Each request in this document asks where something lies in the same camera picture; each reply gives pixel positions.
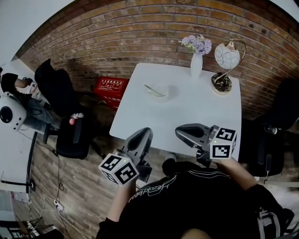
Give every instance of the black office chair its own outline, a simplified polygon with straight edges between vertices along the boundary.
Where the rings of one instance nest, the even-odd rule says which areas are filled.
[[[47,143],[49,135],[58,135],[56,144],[58,154],[68,158],[84,159],[88,155],[92,140],[90,114],[88,109],[78,102],[68,73],[62,69],[54,70],[49,59],[37,68],[35,80],[54,112],[60,117],[65,117],[58,131],[51,130],[51,125],[47,125],[43,142]],[[84,117],[71,125],[69,120],[74,113],[83,113]]]
[[[271,109],[254,121],[242,121],[239,161],[249,164],[254,176],[280,174],[285,151],[294,153],[298,161],[298,146],[285,146],[284,132],[299,117],[299,80],[286,79],[277,89]]]

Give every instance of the person sitting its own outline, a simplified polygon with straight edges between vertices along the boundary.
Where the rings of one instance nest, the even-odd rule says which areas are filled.
[[[59,129],[60,121],[55,119],[38,100],[32,98],[32,94],[23,94],[16,89],[16,87],[25,88],[32,83],[32,79],[27,78],[20,80],[18,75],[12,73],[2,75],[0,82],[3,92],[8,91],[16,96],[26,109],[27,117],[24,121],[24,125],[40,132],[45,131],[48,123],[50,123],[54,128]]]
[[[273,195],[236,160],[214,162],[218,169],[201,168],[176,162],[170,154],[162,166],[165,178],[137,192],[136,180],[119,187],[97,239],[267,239],[283,235],[283,208]],[[264,221],[257,218],[267,212],[278,219],[278,235],[269,230],[263,236]],[[273,223],[268,220],[264,225]]]

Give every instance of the white robot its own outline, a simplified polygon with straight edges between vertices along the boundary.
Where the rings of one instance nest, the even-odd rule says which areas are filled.
[[[9,92],[4,92],[0,98],[0,120],[15,131],[19,131],[27,111],[20,100]]]
[[[185,144],[196,148],[197,161],[206,167],[212,159],[229,159],[235,148],[237,134],[235,130],[207,127],[202,124],[182,125],[175,130],[177,137]],[[151,145],[153,132],[144,128],[125,141],[122,149],[109,154],[99,165],[107,179],[117,185],[124,185],[139,177],[147,182],[152,168],[144,160]]]

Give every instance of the table lamp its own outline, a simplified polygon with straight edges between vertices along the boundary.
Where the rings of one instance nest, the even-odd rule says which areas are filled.
[[[243,43],[244,45],[244,54],[242,58],[240,59],[240,53],[235,47],[234,41],[239,41]],[[232,71],[234,68],[236,68],[240,62],[243,60],[246,53],[246,45],[243,41],[236,39],[236,38],[230,38],[230,41],[227,45],[224,43],[221,43],[218,45],[215,49],[215,59],[219,66],[221,66],[224,69],[227,69],[227,72],[218,72],[217,74],[212,76],[212,89],[220,94],[220,95],[226,95],[230,92],[232,89],[232,82],[228,78],[228,73]]]

